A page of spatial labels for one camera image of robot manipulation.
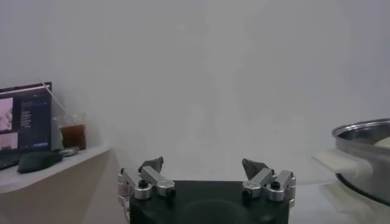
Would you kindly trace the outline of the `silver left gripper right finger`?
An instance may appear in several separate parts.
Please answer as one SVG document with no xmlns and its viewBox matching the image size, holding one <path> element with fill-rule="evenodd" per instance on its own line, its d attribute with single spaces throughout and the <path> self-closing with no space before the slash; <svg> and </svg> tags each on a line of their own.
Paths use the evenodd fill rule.
<svg viewBox="0 0 390 224">
<path fill-rule="evenodd" d="M 276 203 L 285 200 L 289 203 L 296 202 L 296 176 L 292 171 L 282 170 L 276 173 L 265 163 L 245 158 L 241 163 L 248 178 L 242 183 L 242 196 L 245 203 L 260 198 L 262 194 Z"/>
</svg>

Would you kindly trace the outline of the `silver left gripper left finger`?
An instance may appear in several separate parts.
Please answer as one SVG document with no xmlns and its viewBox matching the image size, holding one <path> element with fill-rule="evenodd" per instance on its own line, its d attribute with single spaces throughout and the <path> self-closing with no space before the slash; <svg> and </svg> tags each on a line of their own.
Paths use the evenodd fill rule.
<svg viewBox="0 0 390 224">
<path fill-rule="evenodd" d="M 157 195 L 167 200 L 176 196 L 176 184 L 160 174 L 164 159 L 162 156 L 147 160 L 137 170 L 122 167 L 118 174 L 118 200 L 125 213 L 130 212 L 130 198 L 148 200 L 153 188 Z"/>
</svg>

